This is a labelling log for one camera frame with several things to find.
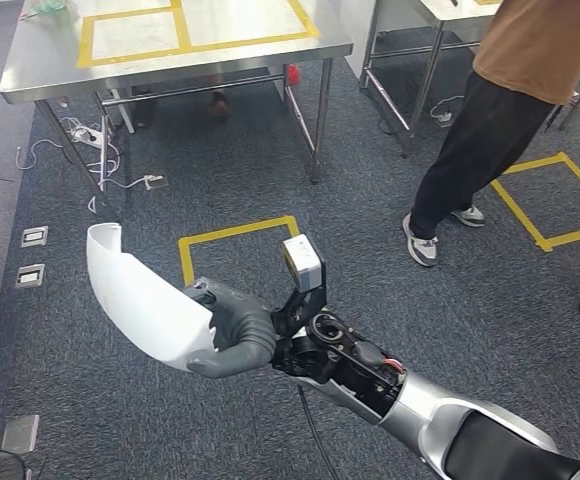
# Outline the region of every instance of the person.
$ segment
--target person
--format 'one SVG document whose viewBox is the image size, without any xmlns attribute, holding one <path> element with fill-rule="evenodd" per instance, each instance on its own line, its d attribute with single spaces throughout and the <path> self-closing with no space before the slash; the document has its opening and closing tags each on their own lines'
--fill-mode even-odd
<svg viewBox="0 0 580 480">
<path fill-rule="evenodd" d="M 211 83 L 218 84 L 221 83 L 221 76 L 211 75 L 207 77 L 206 80 Z M 149 93 L 152 93 L 152 91 L 147 85 L 132 87 L 133 96 L 146 95 Z M 132 122 L 136 128 L 148 128 L 152 124 L 154 118 L 155 108 L 156 108 L 156 100 L 137 102 L 135 107 L 135 112 L 132 115 Z M 228 99 L 224 93 L 223 88 L 218 88 L 212 91 L 210 105 L 208 107 L 208 113 L 211 117 L 220 122 L 224 122 L 232 114 Z"/>
<path fill-rule="evenodd" d="M 410 255 L 436 265 L 436 230 L 447 216 L 483 226 L 473 195 L 518 160 L 579 80 L 580 2 L 503 0 L 474 59 L 462 110 L 403 219 Z"/>
</svg>

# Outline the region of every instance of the sneaker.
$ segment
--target sneaker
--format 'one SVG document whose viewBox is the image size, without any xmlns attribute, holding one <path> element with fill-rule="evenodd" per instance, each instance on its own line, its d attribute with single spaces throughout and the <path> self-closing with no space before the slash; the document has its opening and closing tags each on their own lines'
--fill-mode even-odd
<svg viewBox="0 0 580 480">
<path fill-rule="evenodd" d="M 410 230 L 410 214 L 403 219 L 403 231 L 408 237 L 408 252 L 415 262 L 424 267 L 433 267 L 436 265 L 436 237 L 432 240 L 423 240 L 417 238 Z"/>
<path fill-rule="evenodd" d="M 485 225 L 485 217 L 474 205 L 467 210 L 452 210 L 450 213 L 468 227 L 479 228 Z"/>
</svg>

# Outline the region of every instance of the power strip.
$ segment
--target power strip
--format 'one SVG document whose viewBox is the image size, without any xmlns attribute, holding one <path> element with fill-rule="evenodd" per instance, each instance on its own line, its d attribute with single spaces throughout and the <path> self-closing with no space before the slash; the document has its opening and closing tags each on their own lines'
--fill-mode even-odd
<svg viewBox="0 0 580 480">
<path fill-rule="evenodd" d="M 73 142 L 85 143 L 101 150 L 104 144 L 104 136 L 98 130 L 80 126 L 75 132 Z"/>
</svg>

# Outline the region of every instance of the gray robotic hand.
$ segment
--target gray robotic hand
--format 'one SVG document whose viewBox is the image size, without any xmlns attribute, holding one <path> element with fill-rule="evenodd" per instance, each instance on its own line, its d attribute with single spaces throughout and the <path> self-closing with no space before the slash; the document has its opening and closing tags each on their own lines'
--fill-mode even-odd
<svg viewBox="0 0 580 480">
<path fill-rule="evenodd" d="M 274 354 L 276 334 L 270 312 L 253 295 L 200 278 L 184 290 L 212 312 L 215 351 L 197 351 L 187 368 L 207 378 L 224 378 L 265 366 Z"/>
</svg>

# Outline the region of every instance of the stainless steel table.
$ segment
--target stainless steel table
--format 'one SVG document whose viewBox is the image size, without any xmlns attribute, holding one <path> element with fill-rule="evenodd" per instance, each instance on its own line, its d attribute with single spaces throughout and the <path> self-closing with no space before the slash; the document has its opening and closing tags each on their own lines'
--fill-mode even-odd
<svg viewBox="0 0 580 480">
<path fill-rule="evenodd" d="M 379 0 L 376 3 L 372 17 L 370 31 L 372 41 L 368 42 L 365 52 L 365 68 L 360 82 L 362 88 L 367 88 L 368 82 L 372 82 L 384 101 L 394 113 L 399 121 L 408 134 L 407 145 L 404 147 L 403 154 L 410 151 L 412 139 L 417 130 L 417 125 L 421 116 L 424 105 L 430 91 L 434 71 L 439 61 L 439 55 L 442 50 L 452 50 L 456 48 L 468 48 L 478 46 L 479 42 L 459 42 L 443 44 L 443 32 L 458 31 L 471 28 L 485 28 L 499 8 L 499 4 L 480 5 L 475 0 L 458 0 L 458 5 L 455 6 L 452 0 L 408 0 L 408 2 L 417 10 L 430 27 L 436 30 L 434 42 L 431 46 L 401 49 L 390 52 L 375 51 L 377 38 L 377 24 L 380 2 L 389 2 L 395 0 Z M 423 82 L 419 88 L 419 93 L 415 103 L 415 109 L 410 121 L 406 121 L 399 108 L 390 97 L 383 85 L 372 72 L 374 60 L 383 58 L 399 57 L 403 55 L 415 55 L 421 53 L 430 53 L 426 72 Z"/>
<path fill-rule="evenodd" d="M 33 3 L 26 0 L 23 11 Z M 269 75 L 232 83 L 107 101 L 96 98 L 106 135 L 107 108 L 114 105 L 275 81 L 298 120 L 310 151 L 310 179 L 316 182 L 332 59 L 351 51 L 350 39 L 322 0 L 70 0 L 67 8 L 53 14 L 20 21 L 0 93 L 8 103 L 35 102 L 97 200 L 111 210 L 105 183 L 101 182 L 106 175 L 107 136 L 97 181 L 47 100 L 267 68 Z M 287 65 L 307 60 L 323 62 L 314 140 L 286 82 Z"/>
</svg>

